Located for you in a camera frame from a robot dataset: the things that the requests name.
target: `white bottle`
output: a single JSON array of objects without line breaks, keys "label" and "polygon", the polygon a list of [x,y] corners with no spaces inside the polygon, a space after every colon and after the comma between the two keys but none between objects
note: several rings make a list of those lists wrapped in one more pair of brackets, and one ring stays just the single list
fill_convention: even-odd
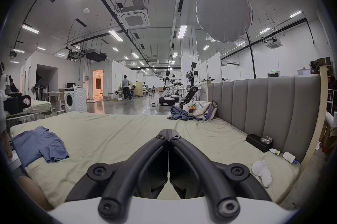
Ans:
[{"label": "white bottle", "polygon": [[277,149],[274,149],[274,148],[270,148],[269,151],[272,152],[275,155],[279,155],[281,153],[281,151],[279,151]]},{"label": "white bottle", "polygon": [[297,163],[297,160],[295,159],[295,156],[290,154],[289,152],[284,152],[283,153],[283,158],[290,163]]}]

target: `washing machine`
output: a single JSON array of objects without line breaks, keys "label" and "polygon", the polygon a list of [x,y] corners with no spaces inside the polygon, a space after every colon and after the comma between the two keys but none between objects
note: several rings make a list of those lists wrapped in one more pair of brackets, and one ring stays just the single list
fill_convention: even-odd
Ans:
[{"label": "washing machine", "polygon": [[74,88],[64,93],[65,112],[87,112],[87,96],[85,88]]}]

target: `blue cloth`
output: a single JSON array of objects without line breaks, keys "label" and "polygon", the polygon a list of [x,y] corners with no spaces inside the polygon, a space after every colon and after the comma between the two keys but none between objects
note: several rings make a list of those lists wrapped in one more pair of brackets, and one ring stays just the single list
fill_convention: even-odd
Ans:
[{"label": "blue cloth", "polygon": [[182,119],[182,120],[193,120],[196,119],[194,117],[189,117],[188,113],[180,109],[178,106],[172,105],[171,107],[171,115],[170,117],[167,117],[167,119],[172,119],[172,120],[177,120],[177,119]]},{"label": "blue cloth", "polygon": [[63,141],[44,127],[24,131],[15,136],[13,146],[23,167],[40,157],[44,157],[46,162],[69,158]]}]

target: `mattress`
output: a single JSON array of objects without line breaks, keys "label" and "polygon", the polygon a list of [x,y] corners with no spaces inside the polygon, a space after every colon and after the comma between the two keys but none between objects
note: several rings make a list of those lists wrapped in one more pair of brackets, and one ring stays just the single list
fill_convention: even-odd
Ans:
[{"label": "mattress", "polygon": [[32,104],[28,108],[24,108],[21,113],[17,113],[14,115],[7,115],[7,118],[9,117],[17,117],[20,115],[27,115],[27,114],[33,114],[33,113],[43,113],[43,112],[51,112],[52,111],[52,104],[48,101],[43,100],[32,100]]},{"label": "mattress", "polygon": [[[55,163],[46,163],[44,158],[39,158],[26,167],[28,175],[53,206],[65,201],[90,165],[126,160],[160,130],[167,128],[177,130],[212,161],[242,163],[251,170],[255,161],[265,160],[273,180],[266,190],[275,202],[281,202],[288,194],[300,170],[300,164],[290,164],[281,156],[261,152],[245,141],[247,134],[219,118],[208,122],[174,121],[168,120],[167,115],[69,112],[16,125],[11,128],[11,134],[16,136],[38,126],[56,133],[64,141],[70,156]],[[159,196],[162,199],[171,197],[176,196],[170,190]]]}]

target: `computer monitor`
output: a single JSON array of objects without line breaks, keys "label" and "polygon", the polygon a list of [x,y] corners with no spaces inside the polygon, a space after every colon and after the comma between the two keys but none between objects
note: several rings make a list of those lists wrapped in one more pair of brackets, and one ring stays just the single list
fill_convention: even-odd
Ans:
[{"label": "computer monitor", "polygon": [[76,83],[67,83],[67,88],[74,87],[74,85],[76,85]]}]

